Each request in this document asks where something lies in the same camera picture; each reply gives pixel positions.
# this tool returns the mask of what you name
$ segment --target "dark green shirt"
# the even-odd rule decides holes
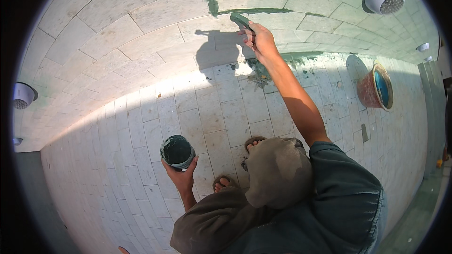
[[[335,144],[315,142],[309,156],[317,195],[247,231],[223,254],[375,251],[387,212],[378,179]]]

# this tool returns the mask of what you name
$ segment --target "foot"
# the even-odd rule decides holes
[[[248,151],[250,151],[250,148],[252,148],[253,146],[256,146],[257,144],[260,143],[260,140],[253,142],[253,144],[248,144],[248,146],[246,147],[246,149]]]
[[[215,184],[215,193],[219,192],[222,188],[228,186],[229,185],[229,180],[227,180],[226,178],[221,178],[220,179],[220,183],[221,184],[219,184],[219,183]]]

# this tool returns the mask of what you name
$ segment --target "person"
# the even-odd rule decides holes
[[[374,253],[387,218],[387,200],[380,182],[328,138],[316,105],[280,56],[272,33],[252,21],[249,26],[252,31],[244,29],[238,34],[245,36],[245,44],[267,68],[310,146],[308,164],[300,164],[299,170],[312,170],[313,178],[307,172],[303,176],[309,180],[303,184],[289,181],[286,189],[292,192],[290,196],[295,196],[293,191],[303,195],[296,202],[276,206],[275,196],[284,195],[269,195],[275,192],[271,186],[284,184],[279,179],[256,177],[260,167],[251,172],[252,167],[256,170],[256,165],[249,165],[253,155],[257,157],[251,163],[261,157],[261,162],[270,161],[273,167],[297,157],[303,162],[297,139],[255,138],[246,143],[250,156],[243,164],[251,175],[246,195],[229,177],[220,176],[212,187],[214,193],[196,202],[192,187],[198,158],[185,172],[164,163],[186,211],[174,224],[170,245],[182,254]],[[291,151],[292,158],[287,158],[288,154],[279,157],[285,149]],[[277,158],[273,162],[271,155]],[[248,196],[253,186],[258,188]]]

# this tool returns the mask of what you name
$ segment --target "hand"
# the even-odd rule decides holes
[[[276,48],[272,33],[261,24],[256,24],[252,21],[248,23],[252,31],[242,29],[238,32],[238,35],[246,34],[243,42],[254,51],[256,58],[264,66],[270,65],[275,59],[280,59],[281,56]]]
[[[193,158],[193,161],[190,163],[190,166],[186,169],[185,172],[178,172],[173,167],[165,163],[162,159],[163,167],[165,167],[166,173],[169,178],[173,181],[177,190],[181,195],[192,193],[193,189],[193,171],[196,168],[196,164],[198,162],[198,156]]]

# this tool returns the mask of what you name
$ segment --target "bucket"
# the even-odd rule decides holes
[[[195,149],[189,141],[178,134],[170,136],[160,146],[163,161],[177,170],[188,168],[195,155]]]
[[[356,85],[359,100],[366,107],[389,111],[393,103],[391,79],[388,72],[376,60],[372,70]]]

